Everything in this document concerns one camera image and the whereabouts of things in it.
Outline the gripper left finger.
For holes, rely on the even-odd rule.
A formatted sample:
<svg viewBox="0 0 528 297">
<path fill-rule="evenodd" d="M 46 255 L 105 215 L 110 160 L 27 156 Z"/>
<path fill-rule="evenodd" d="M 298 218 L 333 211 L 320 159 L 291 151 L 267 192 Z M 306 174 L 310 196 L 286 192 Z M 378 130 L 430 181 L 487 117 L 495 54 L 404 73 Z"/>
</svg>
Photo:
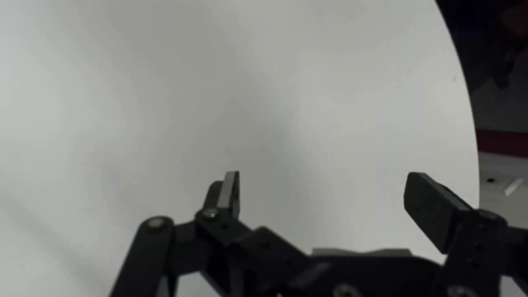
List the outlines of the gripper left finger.
<svg viewBox="0 0 528 297">
<path fill-rule="evenodd" d="M 239 220 L 240 174 L 213 182 L 193 220 L 167 216 L 138 226 L 109 297 L 177 297 L 199 273 L 220 297 L 306 297 L 294 279 L 309 258 L 268 228 Z"/>
</svg>

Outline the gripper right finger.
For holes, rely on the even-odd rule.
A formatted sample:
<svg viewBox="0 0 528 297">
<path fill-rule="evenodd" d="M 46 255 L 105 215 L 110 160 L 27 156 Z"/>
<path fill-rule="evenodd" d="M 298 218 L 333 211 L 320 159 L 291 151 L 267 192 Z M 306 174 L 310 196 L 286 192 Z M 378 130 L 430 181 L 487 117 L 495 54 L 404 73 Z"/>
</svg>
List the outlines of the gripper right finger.
<svg viewBox="0 0 528 297">
<path fill-rule="evenodd" d="M 528 229 L 471 207 L 420 172 L 407 176 L 404 209 L 446 256 L 434 279 L 437 296 L 501 297 L 501 279 L 507 276 L 528 297 Z"/>
</svg>

